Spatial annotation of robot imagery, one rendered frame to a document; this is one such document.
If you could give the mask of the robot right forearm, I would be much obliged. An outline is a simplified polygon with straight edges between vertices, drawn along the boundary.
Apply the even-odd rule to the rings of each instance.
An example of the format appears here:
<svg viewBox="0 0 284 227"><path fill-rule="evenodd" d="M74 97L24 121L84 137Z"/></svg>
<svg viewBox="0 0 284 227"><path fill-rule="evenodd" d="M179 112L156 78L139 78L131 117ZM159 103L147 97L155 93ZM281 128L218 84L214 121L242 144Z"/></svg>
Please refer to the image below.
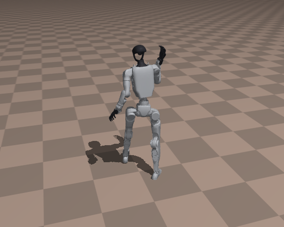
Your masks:
<svg viewBox="0 0 284 227"><path fill-rule="evenodd" d="M160 68L161 68L161 65L159 65L159 62L160 62L160 61L157 59L155 65L157 65L158 68L160 69ZM160 82L161 82L161 72L160 72Z"/></svg>

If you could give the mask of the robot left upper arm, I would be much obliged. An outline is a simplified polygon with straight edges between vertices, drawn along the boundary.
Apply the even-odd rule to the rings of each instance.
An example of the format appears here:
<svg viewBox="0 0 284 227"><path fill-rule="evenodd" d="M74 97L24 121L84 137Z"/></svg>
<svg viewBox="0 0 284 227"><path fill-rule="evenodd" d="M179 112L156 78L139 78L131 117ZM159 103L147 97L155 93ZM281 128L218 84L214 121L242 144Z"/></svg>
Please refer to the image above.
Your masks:
<svg viewBox="0 0 284 227"><path fill-rule="evenodd" d="M125 91L125 97L128 98L131 93L130 93L130 77L133 74L133 69L127 69L123 72L123 86L124 86L124 91Z"/></svg>

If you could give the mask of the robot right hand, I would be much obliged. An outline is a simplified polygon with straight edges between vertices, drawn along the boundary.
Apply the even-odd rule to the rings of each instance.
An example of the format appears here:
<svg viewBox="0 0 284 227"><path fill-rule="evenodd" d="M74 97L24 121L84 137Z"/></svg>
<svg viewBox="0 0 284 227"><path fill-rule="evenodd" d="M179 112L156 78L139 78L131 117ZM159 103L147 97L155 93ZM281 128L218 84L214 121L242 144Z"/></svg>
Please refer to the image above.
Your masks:
<svg viewBox="0 0 284 227"><path fill-rule="evenodd" d="M160 46L160 45L159 45L159 47L160 47L160 56L157 59L160 61L159 65L161 65L164 57L166 56L166 53L165 53L166 49L163 46Z"/></svg>

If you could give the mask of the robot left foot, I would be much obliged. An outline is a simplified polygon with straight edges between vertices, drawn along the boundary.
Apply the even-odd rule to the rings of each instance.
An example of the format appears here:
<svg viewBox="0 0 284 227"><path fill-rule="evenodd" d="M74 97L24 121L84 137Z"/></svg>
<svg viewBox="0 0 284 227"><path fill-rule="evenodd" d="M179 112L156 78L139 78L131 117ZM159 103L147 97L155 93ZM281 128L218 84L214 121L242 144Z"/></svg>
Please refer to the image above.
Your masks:
<svg viewBox="0 0 284 227"><path fill-rule="evenodd" d="M127 156L126 156L126 155L124 156L124 149L123 149L123 162L124 162L124 163L127 163L127 162L128 162L128 156L129 156L129 149L128 149L128 154L127 154Z"/></svg>

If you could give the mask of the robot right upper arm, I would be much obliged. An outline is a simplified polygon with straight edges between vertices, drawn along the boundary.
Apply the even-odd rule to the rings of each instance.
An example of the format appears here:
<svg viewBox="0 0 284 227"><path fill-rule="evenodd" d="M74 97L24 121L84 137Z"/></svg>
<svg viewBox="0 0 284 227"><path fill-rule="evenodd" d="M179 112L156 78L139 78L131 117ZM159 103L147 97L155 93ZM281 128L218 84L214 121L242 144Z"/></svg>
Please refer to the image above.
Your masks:
<svg viewBox="0 0 284 227"><path fill-rule="evenodd" d="M153 64L152 67L154 69L154 83L159 84L160 83L160 69L155 64Z"/></svg>

